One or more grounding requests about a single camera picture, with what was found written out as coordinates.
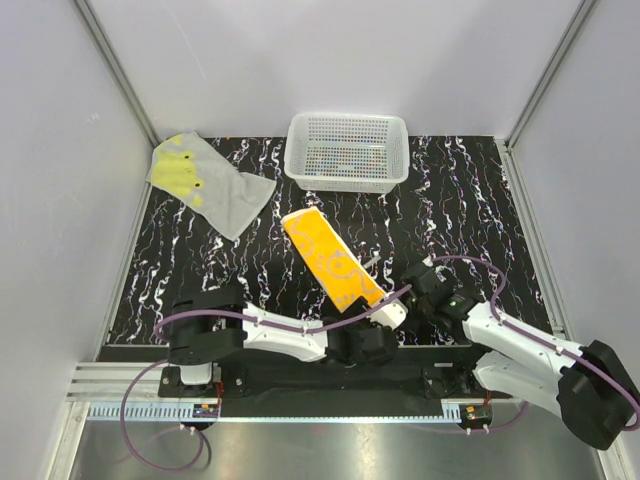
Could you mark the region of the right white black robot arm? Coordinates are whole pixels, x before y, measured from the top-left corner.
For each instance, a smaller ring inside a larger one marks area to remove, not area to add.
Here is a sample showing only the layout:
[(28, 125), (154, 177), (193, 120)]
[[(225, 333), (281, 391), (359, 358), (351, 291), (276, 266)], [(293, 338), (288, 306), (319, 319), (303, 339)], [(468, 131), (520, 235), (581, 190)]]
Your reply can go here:
[(615, 350), (594, 340), (582, 345), (516, 319), (478, 295), (438, 276), (430, 259), (409, 267), (409, 316), (427, 321), (468, 348), (454, 371), (466, 396), (482, 390), (517, 397), (562, 420), (579, 440), (606, 450), (620, 433), (639, 428), (639, 390)]

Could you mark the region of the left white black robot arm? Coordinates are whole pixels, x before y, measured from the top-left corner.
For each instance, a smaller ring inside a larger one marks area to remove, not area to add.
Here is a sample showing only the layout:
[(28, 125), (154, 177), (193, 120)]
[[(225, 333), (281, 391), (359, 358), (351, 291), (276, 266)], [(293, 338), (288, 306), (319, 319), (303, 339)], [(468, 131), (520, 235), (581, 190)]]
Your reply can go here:
[(177, 300), (155, 334), (168, 342), (168, 362), (179, 368), (181, 384), (203, 396), (215, 386), (214, 365), (247, 349), (305, 363), (383, 364), (397, 350), (395, 331), (407, 317), (397, 294), (370, 310), (359, 298), (343, 319), (301, 320), (263, 310), (240, 289), (223, 287)]

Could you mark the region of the grey and orange towel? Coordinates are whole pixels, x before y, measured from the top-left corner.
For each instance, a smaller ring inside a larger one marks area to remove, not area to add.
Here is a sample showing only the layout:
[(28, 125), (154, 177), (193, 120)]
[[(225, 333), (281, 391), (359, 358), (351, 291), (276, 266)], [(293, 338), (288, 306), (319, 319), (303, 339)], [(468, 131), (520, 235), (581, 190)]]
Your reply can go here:
[(386, 294), (360, 264), (345, 242), (317, 207), (286, 215), (282, 227), (308, 269), (339, 312), (359, 298), (368, 306), (384, 300)]

